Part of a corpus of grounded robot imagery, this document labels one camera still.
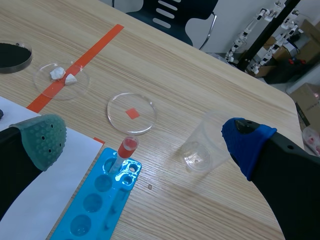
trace red paper square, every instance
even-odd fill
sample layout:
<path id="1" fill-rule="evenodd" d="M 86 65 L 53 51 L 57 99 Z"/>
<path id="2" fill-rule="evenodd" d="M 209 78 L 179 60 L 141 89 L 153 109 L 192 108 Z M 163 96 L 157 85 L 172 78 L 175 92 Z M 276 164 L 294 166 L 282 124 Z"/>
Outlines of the red paper square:
<path id="1" fill-rule="evenodd" d="M 128 114 L 128 116 L 131 118 L 131 119 L 136 119 L 137 117 L 139 117 L 139 113 L 137 112 L 137 110 L 133 107 L 127 111 L 125 111 L 126 114 Z"/>

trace white chunk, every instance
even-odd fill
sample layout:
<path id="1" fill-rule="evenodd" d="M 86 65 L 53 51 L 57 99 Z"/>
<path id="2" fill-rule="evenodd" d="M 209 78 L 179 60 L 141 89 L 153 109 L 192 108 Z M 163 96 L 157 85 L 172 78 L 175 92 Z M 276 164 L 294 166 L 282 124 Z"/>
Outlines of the white chunk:
<path id="1" fill-rule="evenodd" d="M 62 79 L 65 74 L 66 74 L 66 71 L 62 67 L 57 67 L 52 72 L 50 72 L 52 81 Z"/>
<path id="2" fill-rule="evenodd" d="M 77 79 L 75 76 L 73 76 L 72 74 L 69 74 L 68 76 L 66 76 L 65 82 L 64 84 L 66 86 L 69 86 L 71 84 L 75 84 L 77 82 Z"/>

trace chair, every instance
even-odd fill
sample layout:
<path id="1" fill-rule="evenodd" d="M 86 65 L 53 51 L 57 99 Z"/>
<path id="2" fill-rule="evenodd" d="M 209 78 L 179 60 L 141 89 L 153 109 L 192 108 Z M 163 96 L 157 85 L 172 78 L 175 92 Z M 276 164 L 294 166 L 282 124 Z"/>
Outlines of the chair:
<path id="1" fill-rule="evenodd" d="M 191 46 L 193 43 L 186 33 L 187 22 L 193 18 L 205 20 L 213 14 L 208 35 L 199 48 L 201 50 L 214 28 L 217 15 L 213 10 L 217 2 L 218 0 L 144 0 L 139 11 L 127 14 Z M 115 0 L 112 0 L 112 7 L 115 7 Z"/>

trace green gripper pad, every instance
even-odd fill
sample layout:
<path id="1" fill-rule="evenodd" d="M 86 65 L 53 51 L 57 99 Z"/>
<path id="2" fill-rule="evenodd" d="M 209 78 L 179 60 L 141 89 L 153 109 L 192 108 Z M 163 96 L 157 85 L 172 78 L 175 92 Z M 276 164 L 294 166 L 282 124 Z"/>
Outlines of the green gripper pad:
<path id="1" fill-rule="evenodd" d="M 10 127 L 20 130 L 26 153 L 41 171 L 46 171 L 58 159 L 66 143 L 65 122 L 55 114 L 37 116 Z"/>

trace white paper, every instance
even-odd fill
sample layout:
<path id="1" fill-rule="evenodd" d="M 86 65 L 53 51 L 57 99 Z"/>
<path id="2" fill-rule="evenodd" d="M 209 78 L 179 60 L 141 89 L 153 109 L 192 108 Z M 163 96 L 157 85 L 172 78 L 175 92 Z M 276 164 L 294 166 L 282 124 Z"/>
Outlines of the white paper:
<path id="1" fill-rule="evenodd" d="M 1 96 L 0 109 L 4 113 L 0 131 L 39 116 Z M 101 147 L 102 143 L 67 128 L 60 157 L 18 196 L 0 221 L 0 240 L 45 240 Z"/>

